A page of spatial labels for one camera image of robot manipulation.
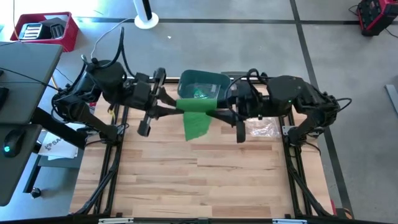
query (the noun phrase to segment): red crate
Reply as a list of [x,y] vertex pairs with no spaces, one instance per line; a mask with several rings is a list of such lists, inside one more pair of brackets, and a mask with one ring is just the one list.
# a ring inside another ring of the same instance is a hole
[[[22,26],[30,22],[41,22],[46,20],[44,16],[56,16],[56,15],[67,15],[67,25],[63,37],[59,39],[47,39],[47,40],[22,40],[23,42],[36,43],[36,44],[59,44],[63,46],[64,52],[71,52],[75,48],[77,33],[79,27],[76,25],[70,12],[53,12],[53,13],[41,13],[41,14],[23,14],[20,16],[16,25],[16,32],[19,35]],[[18,40],[15,33],[12,33],[10,40]]]

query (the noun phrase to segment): gray floor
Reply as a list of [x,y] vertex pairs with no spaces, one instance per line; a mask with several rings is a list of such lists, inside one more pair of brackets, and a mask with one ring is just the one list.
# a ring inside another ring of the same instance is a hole
[[[65,5],[54,0],[20,0],[16,2],[16,18],[22,13],[43,10],[71,11],[75,16],[136,15],[131,0],[120,0],[117,4],[91,0],[86,7],[77,4],[77,0],[69,2]],[[357,2],[296,0],[300,18],[308,21],[355,21],[357,18],[348,8]],[[169,19],[293,19],[289,0],[152,0],[151,4],[161,18]],[[9,18],[9,11],[0,13],[0,24],[6,24],[0,40],[10,36]],[[62,54],[58,68],[70,79],[76,78],[81,67],[80,55],[89,56],[95,40],[114,25],[89,19],[79,23],[76,49]],[[177,77],[189,68],[220,72],[255,67],[270,76],[295,75],[309,81],[293,24],[161,23],[152,30],[139,30],[128,23],[124,27],[127,58],[133,72],[151,74],[157,67],[165,67],[169,76]],[[398,34],[398,26],[390,26],[389,30]],[[353,99],[331,127],[353,213],[357,219],[397,222],[398,168],[394,162],[398,157],[398,117],[384,85],[398,86],[398,40],[386,32],[378,37],[363,37],[354,25],[304,25],[303,31],[320,89],[337,98]],[[98,58],[113,57],[118,32],[117,29],[100,42],[95,54]],[[55,78],[59,84],[66,84],[57,72]],[[49,110],[53,94],[47,90],[40,107]],[[339,207],[324,138],[320,138],[319,144],[330,195]],[[11,203],[0,208],[0,220],[68,213],[77,170],[43,169],[36,186],[46,190],[42,198],[31,200],[21,192],[33,161],[32,156]]]

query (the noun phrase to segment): wooden board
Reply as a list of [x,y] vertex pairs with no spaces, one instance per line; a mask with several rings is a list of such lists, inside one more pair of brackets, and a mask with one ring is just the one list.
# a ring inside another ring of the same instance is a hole
[[[178,98],[176,87],[166,87],[174,98]],[[266,93],[263,86],[258,88]],[[95,115],[110,123],[107,108],[101,98]],[[248,134],[245,143],[237,144],[235,129],[213,119],[205,136],[186,142],[182,115],[152,121],[150,136],[145,138],[137,134],[143,116],[143,111],[129,110],[130,128],[124,137],[112,214],[157,218],[281,218],[293,214],[280,138]],[[296,112],[294,117],[296,124],[305,119]],[[100,143],[86,148],[71,212],[81,208],[97,187],[104,152],[105,145]],[[332,213],[318,151],[303,146],[302,159],[308,187]],[[102,209],[107,196],[106,191]],[[304,211],[300,190],[298,197]]]

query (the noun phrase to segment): computer mouse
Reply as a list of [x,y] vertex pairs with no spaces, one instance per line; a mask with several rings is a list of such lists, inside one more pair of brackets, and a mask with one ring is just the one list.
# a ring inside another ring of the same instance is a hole
[[6,157],[16,157],[21,151],[25,129],[19,128],[10,131],[2,146],[2,153]]

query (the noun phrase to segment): green towel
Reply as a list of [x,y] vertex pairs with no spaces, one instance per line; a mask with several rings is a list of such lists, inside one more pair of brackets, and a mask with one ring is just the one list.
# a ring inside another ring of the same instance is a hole
[[182,99],[176,107],[184,110],[185,140],[189,141],[207,133],[211,117],[206,112],[217,109],[217,99]]

